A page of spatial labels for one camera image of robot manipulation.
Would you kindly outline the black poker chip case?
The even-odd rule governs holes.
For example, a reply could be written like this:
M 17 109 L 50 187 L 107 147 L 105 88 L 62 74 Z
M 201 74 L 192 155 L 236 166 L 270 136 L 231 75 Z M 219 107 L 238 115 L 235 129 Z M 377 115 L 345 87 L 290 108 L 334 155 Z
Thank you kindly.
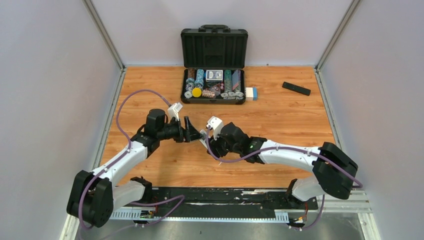
M 206 24 L 199 28 L 184 28 L 180 33 L 182 43 L 183 80 L 181 85 L 180 100 L 185 104 L 229 104 L 241 105 L 246 101 L 245 84 L 245 60 L 248 43 L 248 31 L 242 28 L 231 29 L 227 25 Z M 223 98 L 216 96 L 189 97 L 186 93 L 189 72 L 194 72 L 193 78 L 197 77 L 197 70 L 203 70 L 206 76 L 207 70 L 230 70 L 239 71 L 240 91 L 243 96 Z

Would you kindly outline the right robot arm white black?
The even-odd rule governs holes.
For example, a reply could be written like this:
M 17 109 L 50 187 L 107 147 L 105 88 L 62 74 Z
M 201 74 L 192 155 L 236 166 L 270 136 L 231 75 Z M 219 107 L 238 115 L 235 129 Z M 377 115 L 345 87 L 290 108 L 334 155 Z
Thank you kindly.
M 203 133 L 207 152 L 222 163 L 278 164 L 312 173 L 310 177 L 290 182 L 285 201 L 292 209 L 320 195 L 347 200 L 352 189 L 362 187 L 355 178 L 358 165 L 331 142 L 312 147 L 282 144 L 248 136 L 233 122 L 223 124 L 217 118 L 206 125 Z

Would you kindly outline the yellow poker chip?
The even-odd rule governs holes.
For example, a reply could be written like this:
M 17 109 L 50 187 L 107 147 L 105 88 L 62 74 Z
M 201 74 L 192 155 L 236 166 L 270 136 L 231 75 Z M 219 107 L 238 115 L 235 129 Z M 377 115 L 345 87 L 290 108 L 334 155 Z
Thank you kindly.
M 201 89 L 201 88 L 199 88 L 199 87 L 195 87 L 193 90 L 192 90 L 192 96 L 193 97 L 195 97 L 195 98 L 198 98 L 198 97 L 201 97 L 202 96 L 202 92 L 203 92 L 203 90 Z

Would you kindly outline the white blue card box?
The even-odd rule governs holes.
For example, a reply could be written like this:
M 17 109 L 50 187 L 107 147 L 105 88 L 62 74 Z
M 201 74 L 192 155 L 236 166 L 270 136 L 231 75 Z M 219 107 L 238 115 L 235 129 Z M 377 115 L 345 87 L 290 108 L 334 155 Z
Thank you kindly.
M 256 101 L 258 99 L 258 91 L 256 87 L 245 88 L 245 99 L 247 101 Z

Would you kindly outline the black remote control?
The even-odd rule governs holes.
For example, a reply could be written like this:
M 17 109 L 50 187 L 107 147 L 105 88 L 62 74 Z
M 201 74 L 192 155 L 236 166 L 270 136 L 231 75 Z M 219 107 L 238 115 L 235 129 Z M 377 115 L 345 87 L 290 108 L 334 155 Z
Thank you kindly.
M 289 83 L 289 82 L 286 82 L 286 81 L 283 82 L 282 88 L 296 92 L 296 93 L 299 93 L 299 94 L 302 94 L 302 95 L 305 95 L 305 96 L 309 96 L 311 94 L 310 89 L 299 86 L 299 85 L 295 85 L 295 84 L 292 84 L 292 83 Z

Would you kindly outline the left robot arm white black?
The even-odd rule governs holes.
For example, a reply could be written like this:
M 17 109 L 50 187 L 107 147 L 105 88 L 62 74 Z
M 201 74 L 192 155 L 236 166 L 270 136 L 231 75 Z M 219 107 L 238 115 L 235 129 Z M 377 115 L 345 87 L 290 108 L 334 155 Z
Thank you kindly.
M 153 201 L 152 183 L 145 178 L 133 177 L 123 185 L 118 183 L 137 164 L 146 160 L 163 140 L 190 143 L 200 140 L 201 133 L 184 117 L 184 124 L 162 109 L 152 109 L 129 144 L 104 165 L 91 172 L 76 174 L 66 212 L 84 222 L 100 228 L 112 213 L 131 203 L 142 207 Z

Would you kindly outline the green poker chip stack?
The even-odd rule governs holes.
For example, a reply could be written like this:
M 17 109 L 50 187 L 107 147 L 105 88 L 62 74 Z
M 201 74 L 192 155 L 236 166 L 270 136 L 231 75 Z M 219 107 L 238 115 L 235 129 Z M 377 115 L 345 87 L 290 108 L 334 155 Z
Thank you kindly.
M 230 69 L 226 69 L 224 71 L 224 92 L 229 93 L 232 91 L 232 71 Z

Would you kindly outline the grey remote control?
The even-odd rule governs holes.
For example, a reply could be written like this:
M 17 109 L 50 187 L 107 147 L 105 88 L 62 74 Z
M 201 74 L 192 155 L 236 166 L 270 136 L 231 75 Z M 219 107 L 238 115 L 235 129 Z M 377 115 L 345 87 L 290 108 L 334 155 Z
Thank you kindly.
M 208 149 L 208 141 L 209 141 L 209 134 L 206 130 L 202 129 L 200 132 L 201 139 L 199 140 L 201 144 Z

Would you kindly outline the blue playing card deck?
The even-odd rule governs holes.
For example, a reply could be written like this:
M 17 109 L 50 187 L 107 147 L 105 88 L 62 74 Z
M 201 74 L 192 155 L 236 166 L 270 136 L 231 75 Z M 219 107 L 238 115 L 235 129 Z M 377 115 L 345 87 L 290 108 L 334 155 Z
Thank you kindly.
M 206 70 L 204 75 L 207 82 L 222 82 L 224 79 L 223 70 Z

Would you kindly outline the teal poker chip stack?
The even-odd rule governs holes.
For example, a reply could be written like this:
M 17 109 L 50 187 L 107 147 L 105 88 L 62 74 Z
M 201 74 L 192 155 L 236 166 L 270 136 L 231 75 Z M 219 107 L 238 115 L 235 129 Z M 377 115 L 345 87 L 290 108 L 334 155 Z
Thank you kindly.
M 204 70 L 203 69 L 197 69 L 196 70 L 196 76 L 195 76 L 195 81 L 194 81 L 194 85 L 196 88 L 203 88 L 204 87 Z

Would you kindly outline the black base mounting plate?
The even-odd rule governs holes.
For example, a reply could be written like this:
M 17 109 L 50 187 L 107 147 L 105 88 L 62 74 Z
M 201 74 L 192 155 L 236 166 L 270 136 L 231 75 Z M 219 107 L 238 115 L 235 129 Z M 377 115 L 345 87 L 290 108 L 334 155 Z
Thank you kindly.
M 270 219 L 276 210 L 294 210 L 298 213 L 317 210 L 315 198 L 305 203 L 290 203 L 284 188 L 216 188 L 216 187 L 155 187 L 139 203 L 153 204 L 171 200 L 154 207 L 162 217 L 184 196 L 181 205 L 170 214 L 180 218 L 240 218 Z

